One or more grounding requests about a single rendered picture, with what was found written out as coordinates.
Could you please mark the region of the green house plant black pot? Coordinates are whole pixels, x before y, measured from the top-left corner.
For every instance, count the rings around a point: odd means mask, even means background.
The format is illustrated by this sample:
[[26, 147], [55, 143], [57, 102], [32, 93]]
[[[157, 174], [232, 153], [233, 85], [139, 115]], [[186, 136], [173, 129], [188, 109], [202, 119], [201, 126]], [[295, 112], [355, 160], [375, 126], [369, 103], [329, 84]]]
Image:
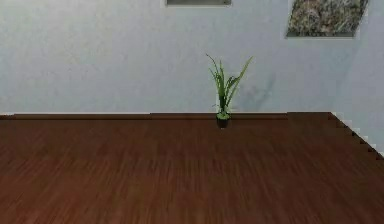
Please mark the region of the green house plant black pot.
[[253, 57], [250, 57], [242, 67], [242, 70], [237, 76], [230, 76], [226, 78], [224, 67], [222, 61], [216, 63], [216, 60], [207, 55], [207, 57], [212, 61], [214, 69], [209, 69], [210, 74], [215, 83], [216, 94], [218, 97], [218, 103], [216, 107], [218, 111], [215, 113], [216, 124], [219, 129], [225, 129], [229, 125], [231, 119], [231, 112], [229, 109], [230, 103], [237, 91], [240, 81], [243, 79], [250, 63], [253, 60]]

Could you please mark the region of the white framed grey picture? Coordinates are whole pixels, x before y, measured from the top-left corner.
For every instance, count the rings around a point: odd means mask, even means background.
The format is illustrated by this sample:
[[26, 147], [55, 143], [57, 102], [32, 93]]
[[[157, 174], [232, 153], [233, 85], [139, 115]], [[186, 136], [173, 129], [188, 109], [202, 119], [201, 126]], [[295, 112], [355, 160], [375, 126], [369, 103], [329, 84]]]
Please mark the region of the white framed grey picture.
[[232, 0], [164, 0], [167, 7], [229, 7]]

